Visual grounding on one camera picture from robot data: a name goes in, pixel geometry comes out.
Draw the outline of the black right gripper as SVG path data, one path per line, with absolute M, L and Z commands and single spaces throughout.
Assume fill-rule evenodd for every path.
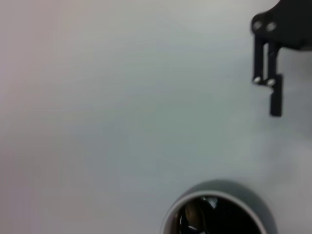
M 259 86 L 271 88 L 270 115 L 282 116 L 283 75 L 277 72 L 277 59 L 282 47 L 312 49 L 312 1 L 280 0 L 271 9 L 256 14 L 251 21 L 254 37 L 253 79 Z M 264 78 L 264 46 L 268 46 L 267 77 Z

